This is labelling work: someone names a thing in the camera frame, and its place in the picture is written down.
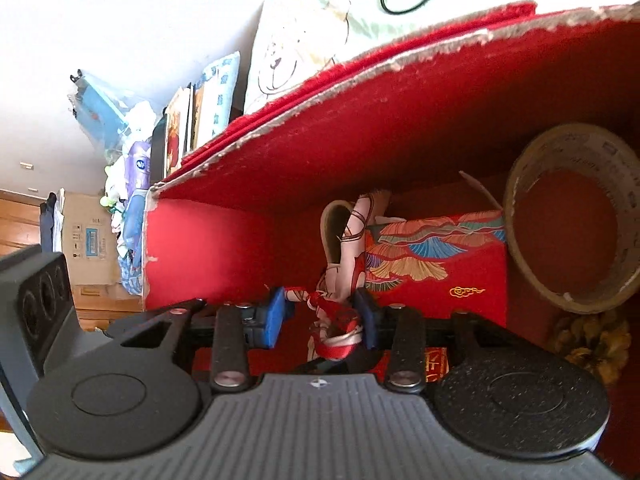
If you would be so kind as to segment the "small red gift box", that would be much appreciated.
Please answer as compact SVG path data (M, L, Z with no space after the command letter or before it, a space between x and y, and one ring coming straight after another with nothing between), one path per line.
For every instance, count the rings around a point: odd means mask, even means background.
M364 286L378 306L412 307L427 318L469 311L506 325L501 211L368 226L363 247L352 286Z

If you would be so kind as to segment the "brown pine cone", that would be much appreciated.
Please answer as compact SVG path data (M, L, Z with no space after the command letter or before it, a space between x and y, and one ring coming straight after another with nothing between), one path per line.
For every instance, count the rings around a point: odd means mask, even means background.
M571 314L555 324L553 351L582 368L611 389L629 359L631 333L626 318L616 310Z

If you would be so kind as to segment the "brown cardboard box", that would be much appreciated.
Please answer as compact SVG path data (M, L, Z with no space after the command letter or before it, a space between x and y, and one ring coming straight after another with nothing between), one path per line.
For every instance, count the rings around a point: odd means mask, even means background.
M118 283L116 235L99 197L66 193L62 214L62 248L70 282L74 286Z

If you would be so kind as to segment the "blue plastic pouch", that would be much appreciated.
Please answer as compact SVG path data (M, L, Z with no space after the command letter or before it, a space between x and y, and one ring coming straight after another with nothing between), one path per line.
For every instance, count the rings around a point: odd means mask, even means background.
M117 237L120 282L128 294L141 296L143 290L143 220L147 190L134 190L129 197Z

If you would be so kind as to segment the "purple white package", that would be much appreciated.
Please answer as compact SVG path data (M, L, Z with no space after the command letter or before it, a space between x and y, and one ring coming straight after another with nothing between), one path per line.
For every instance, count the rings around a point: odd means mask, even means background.
M151 144L148 141L134 141L125 151L125 188L130 198L137 191L150 187Z

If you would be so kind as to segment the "large red cardboard box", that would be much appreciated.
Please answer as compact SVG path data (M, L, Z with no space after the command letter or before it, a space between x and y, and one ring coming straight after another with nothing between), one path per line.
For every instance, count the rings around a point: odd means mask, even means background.
M144 219L144 300L262 300L272 286L314 285L323 262L320 212L371 188L402 212L444 214L480 202L461 170L492 188L537 133L572 120L639 141L639 9L606 6L547 15L529 3L475 14L332 68L259 112L154 188ZM303 361L308 316L280 344L256 350L275 425L249 412L190 430L142 460L143 479L496 478L506 468L393 438L412 429L404 396L372 386L356 406L330 388L296 396L281 370Z

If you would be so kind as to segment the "winnie pooh book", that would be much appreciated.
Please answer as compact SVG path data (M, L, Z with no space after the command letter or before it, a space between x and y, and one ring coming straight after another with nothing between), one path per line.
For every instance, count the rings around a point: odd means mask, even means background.
M179 88L166 108L164 176L170 176L181 164L188 132L192 86Z

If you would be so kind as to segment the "blue plastic bag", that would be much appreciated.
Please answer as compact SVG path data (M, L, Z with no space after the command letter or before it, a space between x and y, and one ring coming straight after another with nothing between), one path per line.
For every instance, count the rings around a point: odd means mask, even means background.
M129 130L127 105L117 99L108 84L82 70L70 74L70 81L76 87L76 93L70 96L72 113L81 130L96 148L120 150Z

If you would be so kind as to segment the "brown tape roll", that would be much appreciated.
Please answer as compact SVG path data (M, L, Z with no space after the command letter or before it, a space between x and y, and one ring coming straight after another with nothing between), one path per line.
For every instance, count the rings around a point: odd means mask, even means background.
M639 288L639 159L601 127L566 124L514 162L506 240L528 284L555 306L614 309Z

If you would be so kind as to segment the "green cartoon bed sheet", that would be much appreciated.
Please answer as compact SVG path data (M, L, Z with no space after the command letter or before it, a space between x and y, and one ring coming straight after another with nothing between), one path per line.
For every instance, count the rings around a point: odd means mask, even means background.
M244 113L401 35L388 16L350 0L266 0L250 55Z

